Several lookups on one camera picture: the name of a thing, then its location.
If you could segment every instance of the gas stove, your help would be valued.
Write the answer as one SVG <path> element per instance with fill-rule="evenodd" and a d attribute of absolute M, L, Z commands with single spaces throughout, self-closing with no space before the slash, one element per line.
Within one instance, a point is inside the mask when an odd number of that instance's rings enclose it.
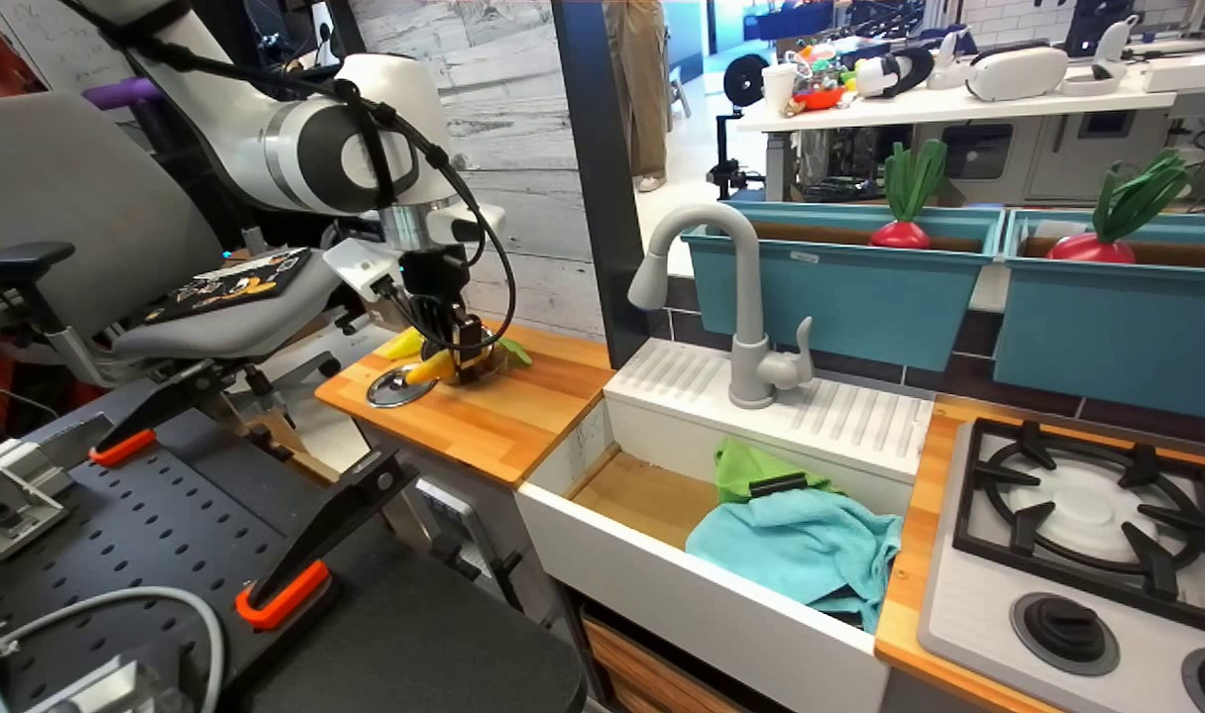
<path fill-rule="evenodd" d="M 1205 467 L 970 425 L 920 641 L 1063 710 L 1205 713 Z"/>

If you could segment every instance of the blue cloth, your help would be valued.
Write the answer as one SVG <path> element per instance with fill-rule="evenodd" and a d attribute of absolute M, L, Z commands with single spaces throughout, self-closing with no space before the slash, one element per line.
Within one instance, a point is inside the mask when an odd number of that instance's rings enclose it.
<path fill-rule="evenodd" d="M 686 549 L 826 614 L 876 630 L 900 519 L 833 492 L 778 492 L 712 507 Z"/>

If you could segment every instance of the white farmhouse sink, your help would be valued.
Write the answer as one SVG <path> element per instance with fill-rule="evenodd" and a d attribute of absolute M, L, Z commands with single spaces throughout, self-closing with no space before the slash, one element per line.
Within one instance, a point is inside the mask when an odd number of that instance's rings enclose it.
<path fill-rule="evenodd" d="M 712 453 L 724 435 L 900 515 L 929 420 L 929 396 L 848 381 L 741 412 L 728 404 L 724 352 L 648 340 L 518 487 L 518 512 L 549 573 L 706 664 L 788 710 L 879 710 L 889 670 L 871 659 L 871 632 L 689 558 L 683 542 L 712 507 Z"/>

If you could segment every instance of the dish towel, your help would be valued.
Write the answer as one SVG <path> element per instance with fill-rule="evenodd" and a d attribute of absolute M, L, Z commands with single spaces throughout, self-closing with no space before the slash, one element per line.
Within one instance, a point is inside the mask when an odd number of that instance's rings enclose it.
<path fill-rule="evenodd" d="M 723 501 L 686 537 L 689 554 L 864 630 L 879 622 L 895 548 L 895 515 L 871 515 L 833 492 Z"/>
<path fill-rule="evenodd" d="M 741 501 L 765 492 L 793 492 L 793 487 L 833 487 L 827 475 L 806 471 L 773 453 L 760 453 L 745 441 L 724 441 L 712 455 L 718 471 L 718 499 Z"/>

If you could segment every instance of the gray faucet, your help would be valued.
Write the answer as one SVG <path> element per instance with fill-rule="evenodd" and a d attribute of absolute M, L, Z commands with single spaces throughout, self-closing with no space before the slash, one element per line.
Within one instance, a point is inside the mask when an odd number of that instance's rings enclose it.
<path fill-rule="evenodd" d="M 773 404 L 773 389 L 800 389 L 814 376 L 808 331 L 814 322 L 798 326 L 798 352 L 768 352 L 765 315 L 760 315 L 760 237 L 745 215 L 724 202 L 689 202 L 665 215 L 648 244 L 648 257 L 629 280 L 629 306 L 661 310 L 669 289 L 669 244 L 678 233 L 710 227 L 732 241 L 736 266 L 736 310 L 728 340 L 728 400 L 736 409 Z"/>

